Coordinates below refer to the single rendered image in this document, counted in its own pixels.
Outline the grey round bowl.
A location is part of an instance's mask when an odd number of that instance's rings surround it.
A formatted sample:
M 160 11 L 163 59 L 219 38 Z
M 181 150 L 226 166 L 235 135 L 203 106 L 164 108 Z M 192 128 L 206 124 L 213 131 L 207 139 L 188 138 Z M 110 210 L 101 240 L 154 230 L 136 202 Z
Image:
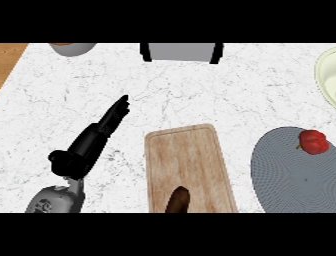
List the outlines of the grey round bowl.
M 76 57 L 85 54 L 95 46 L 93 43 L 70 43 L 64 45 L 49 44 L 52 50 L 64 57 Z

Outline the wooden cutting board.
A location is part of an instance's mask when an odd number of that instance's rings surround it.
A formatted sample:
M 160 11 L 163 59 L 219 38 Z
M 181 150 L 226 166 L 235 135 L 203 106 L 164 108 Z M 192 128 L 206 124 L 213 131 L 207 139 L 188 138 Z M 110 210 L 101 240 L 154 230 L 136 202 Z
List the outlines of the wooden cutting board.
M 148 211 L 161 213 L 178 186 L 188 190 L 188 213 L 235 213 L 237 207 L 215 128 L 198 124 L 144 137 Z

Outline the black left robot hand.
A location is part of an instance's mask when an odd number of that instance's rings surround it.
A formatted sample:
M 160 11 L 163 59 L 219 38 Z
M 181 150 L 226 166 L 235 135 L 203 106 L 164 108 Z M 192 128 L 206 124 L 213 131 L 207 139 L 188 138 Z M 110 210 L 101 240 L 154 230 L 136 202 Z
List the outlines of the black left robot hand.
M 129 112 L 127 96 L 123 95 L 110 106 L 99 121 L 91 123 L 65 150 L 54 150 L 48 155 L 51 172 L 77 180 L 88 174 L 102 148 L 120 121 Z

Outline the grey oval placemat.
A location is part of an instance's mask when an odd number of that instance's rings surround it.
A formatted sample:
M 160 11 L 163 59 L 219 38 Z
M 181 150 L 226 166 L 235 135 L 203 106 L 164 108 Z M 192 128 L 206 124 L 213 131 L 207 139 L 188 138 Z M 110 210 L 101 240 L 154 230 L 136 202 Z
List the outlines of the grey oval placemat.
M 336 213 L 336 147 L 318 155 L 297 149 L 302 128 L 280 127 L 259 138 L 250 179 L 266 213 Z

